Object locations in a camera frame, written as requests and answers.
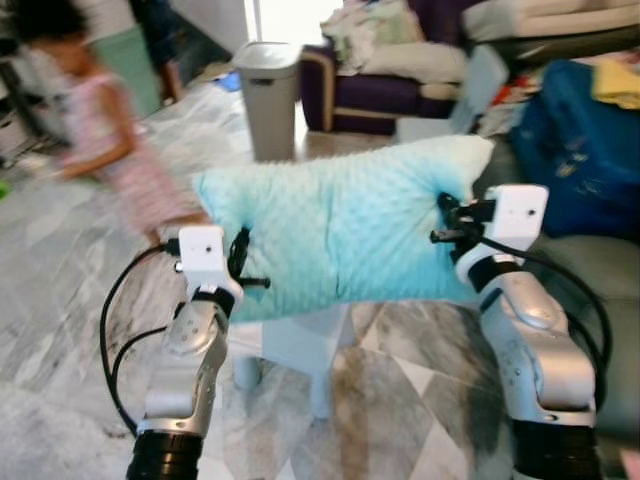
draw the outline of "green object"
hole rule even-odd
[[[0,182],[0,200],[11,193],[11,186],[6,182]]]
[[[107,67],[124,79],[139,117],[160,110],[158,80],[140,27],[96,40],[91,48]]]

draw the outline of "white plastic chair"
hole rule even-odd
[[[353,345],[355,335],[348,305],[296,317],[231,325],[227,335],[235,384],[250,390],[260,383],[257,359],[292,368],[311,378],[311,413],[332,413],[331,369],[336,353]]]
[[[477,46],[467,67],[461,98],[447,119],[400,118],[396,122],[399,143],[442,135],[469,133],[479,115],[491,105],[509,76],[506,65],[488,45]]]

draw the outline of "sunlight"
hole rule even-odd
[[[320,22],[342,3],[342,0],[259,0],[262,40],[300,44],[315,41],[320,38]]]

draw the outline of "light blue pillow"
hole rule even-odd
[[[441,192],[469,199],[493,144],[449,136],[300,164],[214,169],[194,187],[225,250],[251,229],[248,289],[234,322],[281,318],[336,303],[402,299],[466,301],[450,247],[432,245]]]

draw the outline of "pink dress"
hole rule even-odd
[[[102,108],[99,89],[104,85],[120,92],[122,108],[133,121],[128,92],[115,75],[105,73],[74,86],[67,99],[67,127],[73,154],[63,160],[64,164],[91,161],[118,144],[116,127]],[[194,213],[140,136],[135,151],[101,169],[98,178],[118,193],[129,223],[140,232]]]

